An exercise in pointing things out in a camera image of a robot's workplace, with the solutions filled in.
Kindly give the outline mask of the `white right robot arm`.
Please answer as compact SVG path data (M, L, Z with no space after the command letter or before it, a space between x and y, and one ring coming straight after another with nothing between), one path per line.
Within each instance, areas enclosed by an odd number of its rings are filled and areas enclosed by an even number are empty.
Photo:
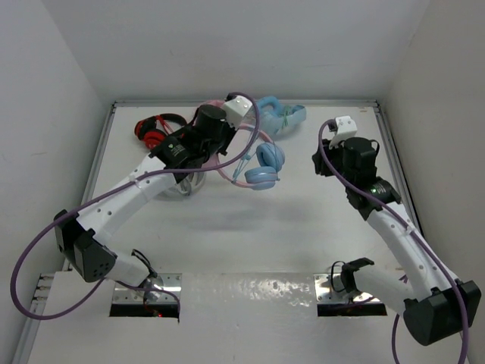
M336 177L344 185L350 206L383 239L408 281L386 277L372 259L363 257L342 265L334 290L378 298L423 346L457 333L466 336L480 303L480 288L462 281L433 253L410 222L401 196L378 176L378 153L376 141L354 136L338 142L322 139L311 159L317 175Z

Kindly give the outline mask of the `pink blue cat-ear headphones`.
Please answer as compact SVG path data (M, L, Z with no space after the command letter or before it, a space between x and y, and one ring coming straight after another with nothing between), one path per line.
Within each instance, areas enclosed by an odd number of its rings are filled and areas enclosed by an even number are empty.
M223 179L237 187L251 190L268 190L278 182L278 173L285 163L284 151L275 144L274 138L267 136L265 133L258 132L258 137L263 143L258 145L253 153L247 152L238 161L231 176L223 168L217 170ZM246 181L240 181L239 175L254 156L258 160L259 166L245 171L244 177Z

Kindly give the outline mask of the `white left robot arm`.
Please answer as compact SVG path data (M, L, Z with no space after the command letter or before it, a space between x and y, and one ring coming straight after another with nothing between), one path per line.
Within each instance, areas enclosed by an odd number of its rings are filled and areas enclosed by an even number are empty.
M195 120L164 136L113 195L73 216L58 213L63 218L55 228L58 247L84 281L107 278L140 287L153 275L141 259L109 248L109 240L145 204L227 148L242 120L227 103L198 107Z

